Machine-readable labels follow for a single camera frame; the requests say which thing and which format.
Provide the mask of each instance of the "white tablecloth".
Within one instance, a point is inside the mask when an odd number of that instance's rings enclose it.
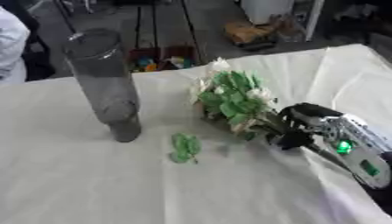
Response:
[[[392,136],[392,73],[361,45],[229,61],[256,71],[281,107],[316,102]],[[134,74],[143,134],[116,143],[73,78],[0,88],[1,224],[392,223],[342,171],[304,150],[244,143],[193,116],[205,67]],[[171,135],[203,144],[174,164]]]

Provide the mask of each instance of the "white lab coat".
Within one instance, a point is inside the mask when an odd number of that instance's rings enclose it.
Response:
[[[30,31],[13,14],[0,6],[0,85],[26,80],[21,56]]]

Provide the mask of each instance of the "green leaf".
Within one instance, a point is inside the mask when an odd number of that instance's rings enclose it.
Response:
[[[172,144],[174,146],[174,149],[176,149],[176,152],[179,152],[180,154],[182,152],[187,152],[187,147],[188,147],[188,139],[185,134],[178,133],[175,134],[171,137]]]
[[[188,162],[188,160],[191,158],[185,154],[178,154],[177,152],[172,152],[169,154],[169,158],[171,161],[173,161],[176,164],[184,164]]]
[[[250,89],[256,88],[256,85],[255,85],[255,83],[253,82],[253,76],[247,75],[247,79],[248,79],[248,82],[249,82],[249,85],[250,85]]]
[[[247,99],[238,103],[241,112],[247,115],[257,114],[260,111],[262,103],[257,99]]]
[[[250,84],[245,73],[232,72],[230,81],[233,87],[237,88],[242,94],[246,94],[250,90]]]
[[[245,97],[240,92],[236,92],[236,93],[230,95],[230,101],[233,104],[238,104],[240,102],[243,102],[244,100],[245,100]]]
[[[220,105],[217,106],[206,106],[206,111],[211,114],[220,114],[221,108]]]
[[[229,75],[230,75],[229,72],[221,72],[221,73],[216,74],[213,77],[213,84],[215,86],[228,86],[228,87],[232,88],[233,85],[229,79]]]
[[[236,114],[233,118],[230,119],[229,123],[231,125],[237,125],[239,123],[244,123],[249,119],[248,115],[244,114]]]
[[[262,86],[262,81],[255,75],[252,75],[253,83],[255,83],[255,88],[260,88]]]
[[[222,104],[221,97],[212,92],[203,92],[199,94],[199,100],[201,100],[204,105],[210,107],[219,107],[219,105]]]
[[[232,89],[228,86],[221,86],[224,89],[224,93],[220,95],[221,99],[224,102],[231,102],[231,95],[237,93],[238,91],[236,91],[235,89]]]
[[[191,136],[188,138],[188,152],[189,154],[195,156],[201,151],[200,141],[196,136]]]
[[[178,164],[186,163],[188,160],[193,159],[201,151],[200,141],[196,136],[190,136],[182,133],[175,134],[171,137],[174,152],[169,154],[169,158]]]
[[[236,107],[230,102],[225,102],[221,104],[220,111],[228,118],[233,117],[237,114]]]

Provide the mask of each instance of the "floor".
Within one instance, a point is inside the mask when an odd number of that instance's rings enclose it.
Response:
[[[199,47],[205,62],[217,57],[226,59],[250,54],[269,54],[315,49],[336,46],[337,43],[316,38],[308,43],[280,43],[275,48],[258,52],[244,52],[232,45],[223,35],[223,26],[227,22],[246,20],[242,9],[233,0],[186,0],[190,16],[195,27]],[[122,34],[125,45],[130,49],[135,41],[135,25],[137,7],[123,6],[115,8],[109,3],[100,2],[94,7],[94,14],[87,14],[82,5],[76,7],[72,22],[78,31],[90,28],[105,27]],[[61,44],[71,32],[64,24],[62,17],[51,1],[44,2],[33,15],[41,23],[41,36],[52,48],[52,63],[57,69],[53,78],[67,77],[67,70],[61,53]],[[178,43],[192,44],[192,38],[179,3],[173,0],[170,4],[162,4],[157,8],[158,39],[161,46]],[[150,46],[153,40],[152,19],[149,7],[143,8],[142,46]]]

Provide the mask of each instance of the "flower bouquet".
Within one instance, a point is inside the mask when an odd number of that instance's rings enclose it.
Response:
[[[246,140],[283,128],[277,98],[258,77],[233,70],[224,59],[210,64],[207,76],[192,86],[191,97],[203,118]]]

